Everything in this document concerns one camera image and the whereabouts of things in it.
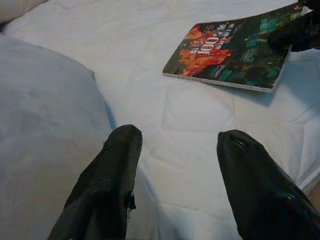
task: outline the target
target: book cover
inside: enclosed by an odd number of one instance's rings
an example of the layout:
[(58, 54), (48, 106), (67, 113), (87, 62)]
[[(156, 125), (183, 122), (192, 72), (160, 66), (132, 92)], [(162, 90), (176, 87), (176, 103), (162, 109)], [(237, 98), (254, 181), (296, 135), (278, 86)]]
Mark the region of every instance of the book cover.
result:
[(273, 92), (289, 48), (272, 49), (268, 36), (302, 14), (297, 3), (242, 19), (198, 23), (162, 73), (210, 84)]

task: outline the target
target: pillow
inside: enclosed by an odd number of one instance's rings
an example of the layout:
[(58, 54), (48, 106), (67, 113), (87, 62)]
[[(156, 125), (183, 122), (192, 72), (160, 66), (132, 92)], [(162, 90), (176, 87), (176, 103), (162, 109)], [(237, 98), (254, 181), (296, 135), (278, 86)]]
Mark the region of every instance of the pillow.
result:
[(0, 24), (16, 19), (47, 0), (0, 0)]
[(0, 36), (1, 239), (46, 239), (110, 132), (91, 70)]

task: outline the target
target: bed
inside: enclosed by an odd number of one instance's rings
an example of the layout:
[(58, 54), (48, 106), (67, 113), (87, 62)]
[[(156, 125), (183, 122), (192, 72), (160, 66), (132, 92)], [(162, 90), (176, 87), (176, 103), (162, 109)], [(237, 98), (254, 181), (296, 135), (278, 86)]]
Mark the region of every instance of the bed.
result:
[(170, 78), (162, 68), (195, 23), (294, 2), (49, 0), (2, 33), (92, 69), (111, 127), (142, 131), (128, 239), (240, 240), (217, 160), (218, 133), (250, 134), (307, 191), (320, 173), (320, 55), (292, 53), (272, 94)]

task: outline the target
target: mattress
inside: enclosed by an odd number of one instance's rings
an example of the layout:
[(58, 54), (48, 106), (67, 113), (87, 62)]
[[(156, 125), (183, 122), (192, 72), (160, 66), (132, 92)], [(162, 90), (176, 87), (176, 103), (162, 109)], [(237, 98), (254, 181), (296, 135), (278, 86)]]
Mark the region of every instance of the mattress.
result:
[(50, 0), (3, 33), (94, 70), (113, 127), (142, 131), (128, 239), (240, 240), (217, 160), (218, 132), (250, 134), (305, 188), (320, 173), (320, 56), (292, 53), (273, 94), (170, 78), (162, 68), (195, 23), (294, 2)]

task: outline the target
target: book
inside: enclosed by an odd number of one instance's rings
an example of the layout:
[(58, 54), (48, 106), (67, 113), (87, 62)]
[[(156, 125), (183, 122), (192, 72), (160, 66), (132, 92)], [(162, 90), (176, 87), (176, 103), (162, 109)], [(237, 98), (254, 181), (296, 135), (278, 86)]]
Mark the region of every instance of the book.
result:
[(198, 23), (184, 37), (162, 73), (272, 93), (290, 48), (272, 49), (268, 36), (303, 11), (304, 8), (295, 3), (242, 19)]

